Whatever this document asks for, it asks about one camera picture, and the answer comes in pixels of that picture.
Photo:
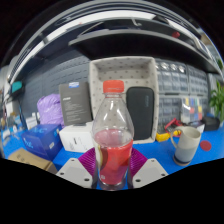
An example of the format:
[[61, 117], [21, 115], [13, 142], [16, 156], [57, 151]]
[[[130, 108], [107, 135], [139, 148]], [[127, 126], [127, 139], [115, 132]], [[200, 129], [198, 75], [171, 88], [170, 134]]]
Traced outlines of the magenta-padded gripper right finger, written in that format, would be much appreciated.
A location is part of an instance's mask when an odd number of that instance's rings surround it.
[[128, 168], [128, 187], [141, 188], [154, 181], [157, 181], [168, 173], [155, 159], [147, 159], [136, 149], [132, 149]]

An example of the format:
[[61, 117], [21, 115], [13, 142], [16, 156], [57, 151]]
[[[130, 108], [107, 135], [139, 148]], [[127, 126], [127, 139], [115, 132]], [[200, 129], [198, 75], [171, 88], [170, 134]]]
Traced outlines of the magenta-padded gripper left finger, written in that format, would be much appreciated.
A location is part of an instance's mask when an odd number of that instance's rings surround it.
[[89, 149], [79, 158], [70, 158], [57, 176], [84, 188], [96, 188], [98, 172], [95, 149]]

